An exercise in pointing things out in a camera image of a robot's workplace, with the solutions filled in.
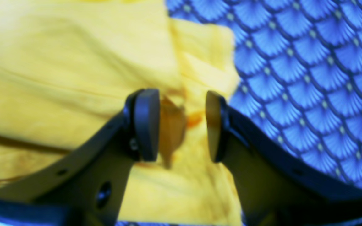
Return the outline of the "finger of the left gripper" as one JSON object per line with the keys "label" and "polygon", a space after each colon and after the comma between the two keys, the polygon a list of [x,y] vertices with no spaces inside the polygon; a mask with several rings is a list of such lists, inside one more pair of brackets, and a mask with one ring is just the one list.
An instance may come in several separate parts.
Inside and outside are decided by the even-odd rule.
{"label": "finger of the left gripper", "polygon": [[113,226],[129,173],[156,161],[160,95],[141,89],[78,149],[0,188],[0,226]]}
{"label": "finger of the left gripper", "polygon": [[362,226],[362,189],[294,158],[215,91],[206,94],[211,160],[233,176],[249,226]]}

